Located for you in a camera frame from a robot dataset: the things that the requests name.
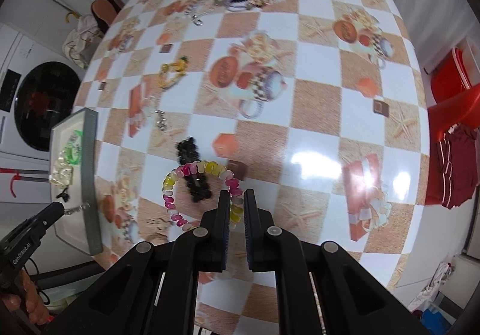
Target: screw head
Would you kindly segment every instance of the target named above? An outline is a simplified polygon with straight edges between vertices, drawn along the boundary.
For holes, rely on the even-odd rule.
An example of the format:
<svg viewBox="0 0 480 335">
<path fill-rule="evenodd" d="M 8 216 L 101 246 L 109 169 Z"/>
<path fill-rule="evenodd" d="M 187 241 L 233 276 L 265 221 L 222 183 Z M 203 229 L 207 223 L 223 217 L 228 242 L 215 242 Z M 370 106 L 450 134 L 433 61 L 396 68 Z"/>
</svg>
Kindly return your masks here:
<svg viewBox="0 0 480 335">
<path fill-rule="evenodd" d="M 333 241 L 328 241 L 323 244 L 323 249 L 327 251 L 327 253 L 336 253 L 338 251 L 338 244 Z"/>
<path fill-rule="evenodd" d="M 198 238 L 203 238 L 204 236 L 207 236 L 208 234 L 208 229 L 203 228 L 203 227 L 198 227 L 193 230 L 193 234 L 198 237 Z"/>
<path fill-rule="evenodd" d="M 270 226 L 268 227 L 267 232 L 269 235 L 278 236 L 282 234 L 282 228 L 279 226 Z"/>
<path fill-rule="evenodd" d="M 147 253 L 148 251 L 150 251 L 150 248 L 152 248 L 152 246 L 146 241 L 137 244 L 137 251 L 141 254 Z"/>
</svg>

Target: coil hair tie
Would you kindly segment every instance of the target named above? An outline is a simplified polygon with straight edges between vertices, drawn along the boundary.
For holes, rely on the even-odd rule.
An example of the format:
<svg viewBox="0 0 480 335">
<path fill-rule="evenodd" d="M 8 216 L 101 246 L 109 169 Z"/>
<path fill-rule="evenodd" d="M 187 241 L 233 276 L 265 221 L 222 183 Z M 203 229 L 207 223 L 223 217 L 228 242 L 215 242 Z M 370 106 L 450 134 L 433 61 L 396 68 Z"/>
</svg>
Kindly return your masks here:
<svg viewBox="0 0 480 335">
<path fill-rule="evenodd" d="M 197 173 L 209 173 L 219 177 L 225 185 L 229 188 L 230 193 L 230 229 L 235 229 L 236 224 L 242 219 L 240 215 L 243 213 L 243 208 L 240 205 L 243 204 L 243 190 L 239 187 L 239 180 L 233 175 L 233 172 L 227 170 L 224 165 L 219 165 L 217 162 L 208 162 L 206 160 L 195 161 L 193 163 L 186 163 L 183 166 L 178 166 L 167 174 L 163 181 L 163 199 L 165 201 L 165 207 L 170 215 L 170 219 L 177 223 L 183 231 L 188 231 L 193 228 L 193 225 L 183 218 L 176 209 L 174 204 L 173 186 L 180 178 L 189 176 L 190 174 Z"/>
</svg>

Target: white wall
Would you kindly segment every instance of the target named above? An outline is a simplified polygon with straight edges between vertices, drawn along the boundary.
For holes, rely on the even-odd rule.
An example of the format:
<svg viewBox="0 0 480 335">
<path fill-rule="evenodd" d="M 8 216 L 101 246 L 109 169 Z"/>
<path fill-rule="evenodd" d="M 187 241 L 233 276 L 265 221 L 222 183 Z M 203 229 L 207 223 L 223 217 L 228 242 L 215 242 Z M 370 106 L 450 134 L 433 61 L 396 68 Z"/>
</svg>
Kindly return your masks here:
<svg viewBox="0 0 480 335">
<path fill-rule="evenodd" d="M 0 22 L 22 32 L 37 43 L 63 55 L 62 45 L 76 27 L 67 11 L 52 0 L 5 0 L 0 7 Z"/>
</svg>

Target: brown square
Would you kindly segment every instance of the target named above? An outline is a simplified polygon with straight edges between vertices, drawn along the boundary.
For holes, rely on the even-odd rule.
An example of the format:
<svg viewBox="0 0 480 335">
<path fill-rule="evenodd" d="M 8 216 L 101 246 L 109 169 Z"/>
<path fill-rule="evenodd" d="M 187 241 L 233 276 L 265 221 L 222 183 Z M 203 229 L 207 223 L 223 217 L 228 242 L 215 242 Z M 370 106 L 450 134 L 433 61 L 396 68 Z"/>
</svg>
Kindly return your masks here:
<svg viewBox="0 0 480 335">
<path fill-rule="evenodd" d="M 115 93 L 117 92 L 117 87 L 120 83 L 120 78 L 116 79 L 107 79 L 105 80 L 104 89 L 100 93 L 100 98 L 98 99 L 98 107 L 111 107 Z"/>
<path fill-rule="evenodd" d="M 138 198 L 140 186 L 142 184 L 143 164 L 145 163 L 145 154 L 143 152 L 131 150 L 129 148 L 121 148 L 118 153 L 117 177 L 124 169 L 130 172 L 130 188 L 133 189 L 135 197 Z M 120 181 L 116 182 L 117 188 L 121 185 Z"/>
<path fill-rule="evenodd" d="M 155 12 L 155 15 L 150 20 L 150 24 L 148 24 L 148 26 L 160 25 L 166 22 L 166 20 L 167 20 L 167 16 L 165 15 L 165 8 L 161 7 L 157 9 L 157 11 Z"/>
<path fill-rule="evenodd" d="M 332 29 L 332 20 L 300 15 L 298 17 L 298 39 L 307 43 L 338 47 Z"/>
<path fill-rule="evenodd" d="M 217 38 L 243 37 L 257 27 L 260 13 L 227 13 L 222 18 L 222 24 L 217 32 Z"/>
<path fill-rule="evenodd" d="M 150 85 L 150 105 L 157 107 L 162 96 L 162 85 L 165 81 L 165 74 L 147 74 L 143 75 L 142 80 Z"/>
<path fill-rule="evenodd" d="M 413 207 L 393 202 L 388 223 L 370 232 L 363 252 L 401 254 L 412 221 Z"/>
<path fill-rule="evenodd" d="M 163 0 L 148 0 L 147 4 L 143 8 L 142 13 L 148 13 L 150 11 L 156 11 L 160 7 L 162 2 L 163 2 Z"/>
<path fill-rule="evenodd" d="M 363 253 L 354 253 L 353 251 L 347 251 L 350 256 L 355 259 L 357 262 L 360 262 L 360 258 L 362 257 Z"/>
<path fill-rule="evenodd" d="M 177 17 L 167 21 L 165 28 L 163 28 L 163 32 L 170 33 L 169 42 L 175 43 L 183 39 L 183 35 L 189 25 L 190 21 L 188 18 Z"/>
<path fill-rule="evenodd" d="M 289 129 L 254 121 L 237 121 L 238 149 L 233 160 L 248 166 L 247 177 L 278 183 Z"/>
<path fill-rule="evenodd" d="M 113 23 L 116 24 L 117 22 L 121 22 L 124 19 L 126 19 L 133 8 L 134 8 L 133 6 L 124 7 L 122 10 L 120 10 L 120 13 L 117 14 L 117 17 L 115 17 L 115 20 L 113 20 Z"/>
<path fill-rule="evenodd" d="M 190 115 L 165 112 L 164 117 L 166 118 L 167 129 L 161 131 L 156 125 L 153 126 L 147 152 L 150 155 L 177 160 L 177 143 L 185 138 Z"/>
<path fill-rule="evenodd" d="M 361 142 L 358 140 L 340 138 L 340 143 L 338 145 L 338 160 L 340 161 L 342 167 L 358 160 L 362 160 L 365 158 L 365 156 L 370 154 L 377 155 L 380 171 L 382 171 L 383 146 L 378 144 Z M 334 182 L 332 193 L 345 195 L 345 188 L 343 186 L 342 177 L 340 177 L 340 179 Z"/>
<path fill-rule="evenodd" d="M 290 126 L 339 136 L 341 99 L 340 87 L 297 79 Z"/>
<path fill-rule="evenodd" d="M 273 3 L 262 8 L 262 12 L 276 12 L 276 13 L 298 13 L 299 0 L 283 0 L 278 3 Z"/>
<path fill-rule="evenodd" d="M 204 72 L 202 82 L 197 93 L 197 100 L 193 113 L 202 115 L 215 115 L 224 118 L 236 118 L 239 114 L 236 107 L 228 104 L 218 96 L 219 88 L 209 80 L 209 73 Z"/>
<path fill-rule="evenodd" d="M 420 176 L 418 177 L 417 205 L 425 205 L 427 195 L 428 170 L 430 167 L 430 158 L 428 155 L 420 154 Z"/>
<path fill-rule="evenodd" d="M 385 119 L 385 145 L 420 152 L 419 109 L 409 103 L 386 98 L 390 117 Z"/>
<path fill-rule="evenodd" d="M 109 249 L 107 246 L 103 246 L 103 251 L 97 255 L 94 255 L 93 259 L 95 259 L 95 262 L 97 262 L 100 266 L 107 270 L 112 265 L 112 262 L 110 261 L 111 254 L 111 249 Z"/>
<path fill-rule="evenodd" d="M 320 191 L 280 186 L 273 219 L 302 241 L 317 243 L 322 232 L 330 195 Z"/>
<path fill-rule="evenodd" d="M 403 271 L 405 269 L 405 265 L 409 260 L 409 256 L 410 254 L 400 255 L 400 259 L 398 260 L 397 265 L 395 266 L 395 270 L 392 274 L 392 277 L 390 278 L 390 281 L 388 281 L 388 285 L 387 285 L 388 291 L 393 292 L 395 290 L 395 287 L 397 286 L 398 282 L 400 281 L 400 278 L 402 277 Z"/>
<path fill-rule="evenodd" d="M 403 42 L 402 37 L 390 33 L 383 33 L 383 37 L 385 37 L 390 44 L 392 44 L 394 51 L 393 56 L 386 59 L 395 63 L 410 66 L 409 54 L 407 53 L 407 49 L 405 48 L 405 43 Z"/>
<path fill-rule="evenodd" d="M 147 61 L 150 58 L 152 49 L 153 48 L 150 47 L 134 51 L 130 56 L 130 60 L 127 63 L 125 71 L 123 72 L 123 76 L 127 77 L 143 75 L 143 69 L 145 68 Z"/>
<path fill-rule="evenodd" d="M 402 18 L 398 17 L 396 14 L 393 15 L 395 18 L 395 21 L 397 22 L 398 28 L 400 29 L 400 33 L 402 34 L 402 37 L 405 37 L 405 39 L 409 40 L 409 32 L 407 31 L 407 27 L 405 27 L 405 23 L 403 22 Z"/>
<path fill-rule="evenodd" d="M 137 221 L 140 236 L 155 245 L 168 243 L 170 228 L 176 228 L 164 206 L 142 197 L 138 199 Z"/>
<path fill-rule="evenodd" d="M 363 6 L 371 7 L 373 9 L 390 11 L 390 8 L 387 5 L 385 0 L 361 0 Z"/>
<path fill-rule="evenodd" d="M 354 10 L 365 11 L 361 6 L 352 5 L 350 3 L 338 2 L 332 0 L 333 13 L 335 14 L 336 19 L 343 19 L 345 14 L 349 14 Z"/>
<path fill-rule="evenodd" d="M 109 118 L 106 122 L 103 141 L 115 145 L 121 145 L 123 131 L 128 117 L 128 109 L 110 109 Z"/>
<path fill-rule="evenodd" d="M 112 67 L 113 59 L 112 58 L 103 58 L 98 66 L 97 73 L 95 74 L 94 80 L 104 80 Z"/>
<path fill-rule="evenodd" d="M 175 185 L 173 197 L 175 198 L 177 210 L 181 214 L 186 214 L 196 220 L 201 220 L 204 212 L 217 208 L 220 190 L 224 189 L 224 185 L 217 177 L 210 174 L 207 174 L 206 177 L 210 191 L 212 191 L 212 197 L 197 203 L 192 201 L 185 180 L 181 180 Z"/>
<path fill-rule="evenodd" d="M 412 68 L 412 71 L 413 71 L 413 80 L 415 81 L 415 89 L 417 90 L 418 105 L 426 109 L 427 102 L 425 100 L 425 89 L 423 87 L 422 74 L 419 71 L 414 70 L 413 68 Z"/>
<path fill-rule="evenodd" d="M 97 173 L 98 156 L 100 155 L 100 151 L 102 150 L 102 143 L 103 142 L 100 140 L 95 140 L 95 148 L 94 148 L 94 154 L 93 154 L 94 174 Z"/>
<path fill-rule="evenodd" d="M 119 234 L 112 235 L 112 255 L 110 256 L 110 260 L 112 264 L 116 262 L 113 258 L 113 255 L 117 257 L 122 257 L 125 255 L 134 245 L 127 240 L 121 238 Z"/>
<path fill-rule="evenodd" d="M 278 323 L 277 289 L 253 284 L 242 315 L 264 322 Z"/>
<path fill-rule="evenodd" d="M 139 31 L 133 31 L 131 33 L 131 42 L 129 43 L 128 47 L 123 51 L 124 53 L 135 51 L 138 41 L 140 40 L 140 37 L 142 37 L 144 31 L 145 29 L 141 29 Z"/>
<path fill-rule="evenodd" d="M 235 231 L 230 232 L 229 255 L 226 260 L 226 271 L 236 279 L 249 282 L 253 282 L 254 280 L 254 273 L 248 268 L 244 233 Z"/>
<path fill-rule="evenodd" d="M 178 49 L 176 59 L 188 57 L 188 71 L 204 71 L 213 39 L 184 41 Z"/>
<path fill-rule="evenodd" d="M 293 78 L 295 76 L 295 66 L 297 63 L 297 42 L 291 40 L 276 41 L 280 54 L 273 69 L 280 72 L 286 78 Z"/>
<path fill-rule="evenodd" d="M 107 49 L 109 48 L 111 40 L 103 40 L 97 47 L 97 50 L 95 51 L 94 55 L 92 56 L 92 61 L 102 59 L 103 56 L 105 56 L 105 53 L 107 52 Z"/>
<path fill-rule="evenodd" d="M 220 310 L 201 302 L 197 303 L 195 324 L 202 328 L 214 331 L 216 334 L 233 335 L 239 320 L 240 315 Z"/>
<path fill-rule="evenodd" d="M 85 101 L 87 100 L 88 93 L 92 87 L 93 82 L 83 82 L 78 89 L 77 96 L 75 98 L 75 106 L 85 106 Z"/>
<path fill-rule="evenodd" d="M 362 78 L 369 78 L 378 87 L 377 95 L 383 95 L 382 77 L 378 67 L 356 53 L 340 51 L 340 65 L 342 68 L 342 87 L 358 90 L 357 83 Z"/>
</svg>

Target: table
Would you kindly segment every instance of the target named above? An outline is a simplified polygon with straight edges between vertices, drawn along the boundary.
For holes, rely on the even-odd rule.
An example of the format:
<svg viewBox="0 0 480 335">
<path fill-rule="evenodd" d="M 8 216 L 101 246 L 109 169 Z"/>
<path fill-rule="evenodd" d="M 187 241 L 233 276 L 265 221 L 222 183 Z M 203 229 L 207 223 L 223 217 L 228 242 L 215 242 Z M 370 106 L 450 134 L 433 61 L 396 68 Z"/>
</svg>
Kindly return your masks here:
<svg viewBox="0 0 480 335">
<path fill-rule="evenodd" d="M 393 290 L 416 237 L 429 165 L 422 78 L 393 0 L 212 6 L 202 26 L 177 1 L 130 0 L 78 91 L 75 110 L 98 112 L 105 250 L 97 261 L 107 268 L 142 239 L 159 244 L 182 232 L 161 185 L 179 164 L 176 143 L 191 136 L 203 160 L 248 166 L 241 187 L 255 190 L 276 225 L 308 242 L 338 242 Z M 184 55 L 187 75 L 162 91 L 162 64 Z M 185 219 L 217 206 L 221 182 L 209 184 L 213 197 L 198 204 L 183 182 L 175 185 Z M 200 275 L 196 322 L 220 334 L 276 334 L 274 275 L 248 270 L 241 226 L 228 252 L 224 273 Z"/>
</svg>

